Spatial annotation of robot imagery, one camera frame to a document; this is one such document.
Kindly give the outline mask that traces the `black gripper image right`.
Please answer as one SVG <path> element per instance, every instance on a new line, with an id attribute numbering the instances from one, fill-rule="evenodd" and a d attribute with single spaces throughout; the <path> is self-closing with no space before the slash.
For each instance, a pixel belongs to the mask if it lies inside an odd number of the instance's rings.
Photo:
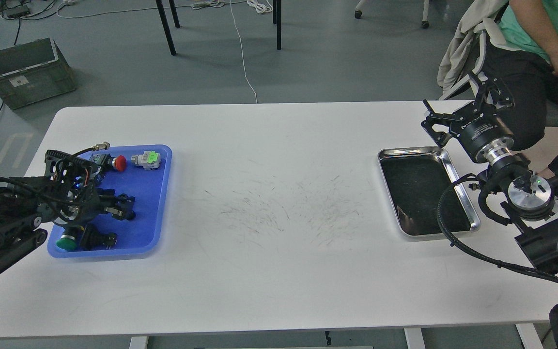
<path id="1" fill-rule="evenodd" d="M 505 82 L 499 78 L 488 78 L 485 74 L 469 73 L 469 79 L 478 91 L 472 108 L 461 108 L 453 113 L 435 112 L 427 100 L 427 109 L 421 126 L 434 143 L 445 147 L 450 139 L 458 140 L 471 161 L 485 163 L 484 148 L 492 143 L 501 143 L 510 148 L 514 144 L 513 133 L 495 112 L 514 108 L 514 99 Z M 448 131 L 436 131 L 434 126 L 444 126 Z"/>

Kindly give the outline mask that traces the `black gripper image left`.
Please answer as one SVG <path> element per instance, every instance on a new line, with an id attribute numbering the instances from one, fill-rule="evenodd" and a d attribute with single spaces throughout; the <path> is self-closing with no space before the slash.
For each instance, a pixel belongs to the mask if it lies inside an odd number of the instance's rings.
<path id="1" fill-rule="evenodd" d="M 53 192 L 56 199 L 74 201 L 75 204 L 58 204 L 54 223 L 59 226 L 85 225 L 100 214 L 110 214 L 119 221 L 132 221 L 137 214 L 133 207 L 135 197 L 117 194 L 114 189 L 89 188 L 73 198 L 69 189 L 58 188 Z"/>

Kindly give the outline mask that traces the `black robot arm image left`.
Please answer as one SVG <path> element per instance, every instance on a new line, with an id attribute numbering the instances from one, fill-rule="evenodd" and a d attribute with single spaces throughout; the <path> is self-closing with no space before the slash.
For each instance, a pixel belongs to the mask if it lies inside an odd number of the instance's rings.
<path id="1" fill-rule="evenodd" d="M 100 187 L 106 172 L 127 167 L 126 157 L 106 153 L 109 147 L 102 142 L 73 154 L 48 150 L 43 176 L 0 177 L 0 274 L 47 240 L 40 228 L 45 222 L 64 229 L 56 245 L 66 251 L 117 243 L 115 233 L 100 233 L 92 223 L 107 213 L 120 221 L 136 216 L 134 197 Z"/>

